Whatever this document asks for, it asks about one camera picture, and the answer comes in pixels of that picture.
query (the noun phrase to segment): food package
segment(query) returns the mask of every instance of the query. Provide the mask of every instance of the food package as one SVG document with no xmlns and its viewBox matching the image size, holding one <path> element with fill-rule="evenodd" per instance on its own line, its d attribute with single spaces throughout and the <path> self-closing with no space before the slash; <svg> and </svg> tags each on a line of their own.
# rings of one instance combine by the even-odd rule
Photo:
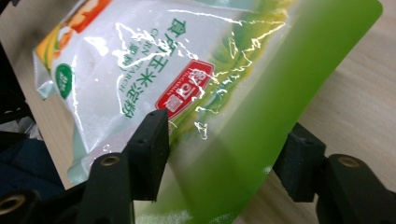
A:
<svg viewBox="0 0 396 224">
<path fill-rule="evenodd" d="M 70 180 L 166 107 L 171 154 L 137 223 L 232 222 L 380 13 L 375 0 L 78 2 L 34 50 L 37 91 L 74 117 Z"/>
</svg>

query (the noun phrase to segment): green badge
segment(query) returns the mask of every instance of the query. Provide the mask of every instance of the green badge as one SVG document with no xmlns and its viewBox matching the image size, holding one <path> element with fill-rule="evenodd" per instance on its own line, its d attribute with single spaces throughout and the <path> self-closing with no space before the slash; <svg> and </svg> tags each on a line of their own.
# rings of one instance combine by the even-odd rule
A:
<svg viewBox="0 0 396 224">
<path fill-rule="evenodd" d="M 70 65 L 65 63 L 59 64 L 56 67 L 55 78 L 62 98 L 66 99 L 72 90 L 73 71 Z"/>
</svg>

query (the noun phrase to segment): red logo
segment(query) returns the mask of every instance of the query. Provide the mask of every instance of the red logo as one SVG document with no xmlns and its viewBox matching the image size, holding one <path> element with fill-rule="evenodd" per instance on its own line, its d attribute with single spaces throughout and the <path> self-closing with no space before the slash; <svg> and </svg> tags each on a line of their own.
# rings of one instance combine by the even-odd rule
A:
<svg viewBox="0 0 396 224">
<path fill-rule="evenodd" d="M 213 69 L 213 64 L 191 60 L 155 106 L 168 108 L 169 119 L 173 118 L 204 94 L 204 88 L 209 83 Z"/>
</svg>

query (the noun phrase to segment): wood grain surface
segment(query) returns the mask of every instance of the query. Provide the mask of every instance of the wood grain surface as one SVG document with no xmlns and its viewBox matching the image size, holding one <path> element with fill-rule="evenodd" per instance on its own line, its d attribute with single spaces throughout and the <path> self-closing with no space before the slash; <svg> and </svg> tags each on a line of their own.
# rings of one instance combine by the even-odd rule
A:
<svg viewBox="0 0 396 224">
<path fill-rule="evenodd" d="M 77 0 L 21 0 L 0 16 L 0 40 L 64 186 L 72 162 L 73 119 L 61 98 L 35 91 L 32 49 Z M 347 55 L 300 118 L 327 147 L 365 161 L 396 190 L 396 1 Z M 235 223 L 318 223 L 313 203 L 293 203 L 271 173 Z"/>
</svg>

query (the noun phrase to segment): green and white package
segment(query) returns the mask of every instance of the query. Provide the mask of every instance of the green and white package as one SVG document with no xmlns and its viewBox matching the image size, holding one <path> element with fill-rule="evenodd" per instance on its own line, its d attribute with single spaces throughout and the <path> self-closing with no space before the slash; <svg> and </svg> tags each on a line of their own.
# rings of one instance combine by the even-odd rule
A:
<svg viewBox="0 0 396 224">
<path fill-rule="evenodd" d="M 74 116 L 70 180 L 167 107 L 171 155 L 137 223 L 230 223 L 304 108 L 381 13 L 375 0 L 80 1 L 34 52 Z"/>
</svg>

